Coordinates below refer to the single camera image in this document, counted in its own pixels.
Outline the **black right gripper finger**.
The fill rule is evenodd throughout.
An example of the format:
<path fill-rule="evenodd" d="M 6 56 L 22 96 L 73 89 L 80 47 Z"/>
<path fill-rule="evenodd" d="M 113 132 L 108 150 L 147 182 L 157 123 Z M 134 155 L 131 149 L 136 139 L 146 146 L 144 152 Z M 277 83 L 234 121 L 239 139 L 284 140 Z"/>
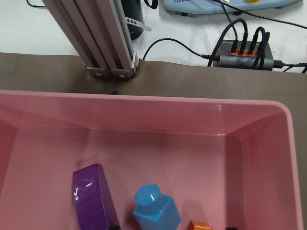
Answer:
<path fill-rule="evenodd" d="M 225 230 L 238 230 L 236 227 L 226 227 Z"/>

